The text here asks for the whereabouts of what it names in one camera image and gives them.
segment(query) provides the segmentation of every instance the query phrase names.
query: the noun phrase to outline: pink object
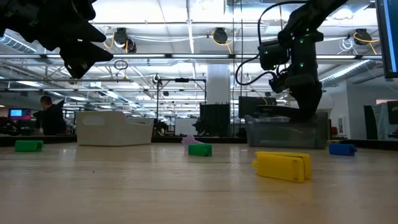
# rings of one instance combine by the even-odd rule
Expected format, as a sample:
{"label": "pink object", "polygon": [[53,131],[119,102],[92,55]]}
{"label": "pink object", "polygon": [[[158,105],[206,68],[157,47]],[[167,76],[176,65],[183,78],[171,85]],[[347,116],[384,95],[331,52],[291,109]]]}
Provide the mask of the pink object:
{"label": "pink object", "polygon": [[188,135],[182,139],[182,144],[184,145],[185,150],[188,150],[188,146],[191,144],[203,144],[203,142],[196,141],[193,135]]}

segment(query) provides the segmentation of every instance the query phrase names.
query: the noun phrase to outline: yellow plastic block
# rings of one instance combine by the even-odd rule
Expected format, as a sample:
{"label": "yellow plastic block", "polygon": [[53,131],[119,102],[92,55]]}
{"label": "yellow plastic block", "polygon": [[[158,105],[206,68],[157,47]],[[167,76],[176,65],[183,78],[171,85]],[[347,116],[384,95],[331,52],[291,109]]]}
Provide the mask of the yellow plastic block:
{"label": "yellow plastic block", "polygon": [[302,158],[304,161],[304,179],[311,180],[311,157],[305,153],[295,153],[295,152],[257,152],[256,155],[266,154],[266,155],[274,155],[274,156],[289,156],[289,157],[298,157]]}
{"label": "yellow plastic block", "polygon": [[293,182],[304,182],[304,161],[298,157],[257,154],[252,163],[257,175]]}

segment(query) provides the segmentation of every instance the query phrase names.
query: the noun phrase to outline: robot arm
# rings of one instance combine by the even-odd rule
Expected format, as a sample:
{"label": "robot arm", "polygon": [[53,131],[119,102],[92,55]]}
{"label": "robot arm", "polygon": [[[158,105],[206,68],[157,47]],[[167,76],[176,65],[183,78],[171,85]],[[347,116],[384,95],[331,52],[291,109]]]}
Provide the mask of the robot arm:
{"label": "robot arm", "polygon": [[260,63],[264,70],[275,70],[291,60],[289,68],[281,72],[277,69],[277,74],[268,72],[273,76],[269,84],[276,93],[289,89],[299,106],[298,121],[310,119],[322,97],[315,43],[323,41],[323,34],[317,29],[345,2],[347,0],[309,0],[291,13],[277,40],[260,44]]}

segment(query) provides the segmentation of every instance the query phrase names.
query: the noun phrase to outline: wooden table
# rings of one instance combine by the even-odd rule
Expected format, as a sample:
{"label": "wooden table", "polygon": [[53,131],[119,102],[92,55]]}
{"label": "wooden table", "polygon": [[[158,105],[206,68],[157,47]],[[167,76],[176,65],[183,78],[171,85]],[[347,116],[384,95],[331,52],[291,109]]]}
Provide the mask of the wooden table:
{"label": "wooden table", "polygon": [[214,145],[188,157],[181,144],[46,145],[0,149],[0,221],[11,223],[397,223],[398,152],[312,156],[313,180],[256,176],[265,148]]}

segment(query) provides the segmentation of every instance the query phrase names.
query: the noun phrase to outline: man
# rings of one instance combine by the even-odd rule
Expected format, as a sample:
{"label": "man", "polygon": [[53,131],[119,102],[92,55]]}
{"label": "man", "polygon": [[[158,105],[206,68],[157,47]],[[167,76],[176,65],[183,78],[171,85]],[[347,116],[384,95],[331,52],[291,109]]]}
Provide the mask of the man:
{"label": "man", "polygon": [[65,134],[67,131],[67,124],[63,120],[62,108],[58,105],[53,105],[51,97],[43,96],[40,99],[44,112],[42,117],[42,129],[44,135]]}

